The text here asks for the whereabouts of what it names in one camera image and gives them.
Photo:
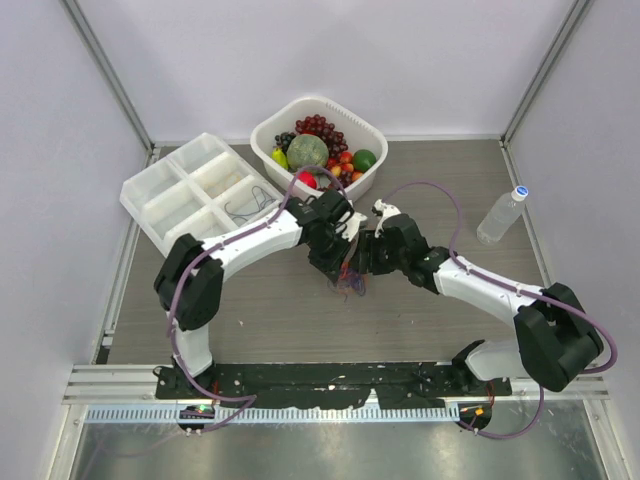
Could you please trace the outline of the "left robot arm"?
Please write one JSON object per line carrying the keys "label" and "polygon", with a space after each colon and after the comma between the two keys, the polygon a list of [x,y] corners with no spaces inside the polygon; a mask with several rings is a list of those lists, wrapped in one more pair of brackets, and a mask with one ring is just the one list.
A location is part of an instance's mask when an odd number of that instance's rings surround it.
{"label": "left robot arm", "polygon": [[209,323],[218,313],[224,283],[267,256],[299,245],[309,248],[309,263],[335,282],[366,220],[351,201],[331,190],[307,200],[287,196],[275,211],[229,234],[205,240],[179,237],[154,281],[167,315],[179,388],[193,399],[247,401],[247,396],[213,391]]}

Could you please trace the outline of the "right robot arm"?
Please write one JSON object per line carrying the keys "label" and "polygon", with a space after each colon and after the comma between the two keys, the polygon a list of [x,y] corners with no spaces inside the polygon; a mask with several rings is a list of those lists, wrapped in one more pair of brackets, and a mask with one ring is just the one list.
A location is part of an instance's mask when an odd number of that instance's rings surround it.
{"label": "right robot arm", "polygon": [[489,380],[515,376],[560,392],[603,352],[600,335],[568,287],[544,289],[494,276],[445,247],[429,245],[397,207],[378,200],[372,211],[378,223],[360,232],[352,268],[371,275],[399,271],[412,285],[472,305],[514,331],[511,340],[478,340],[461,351],[462,363],[451,371],[460,393],[472,395]]}

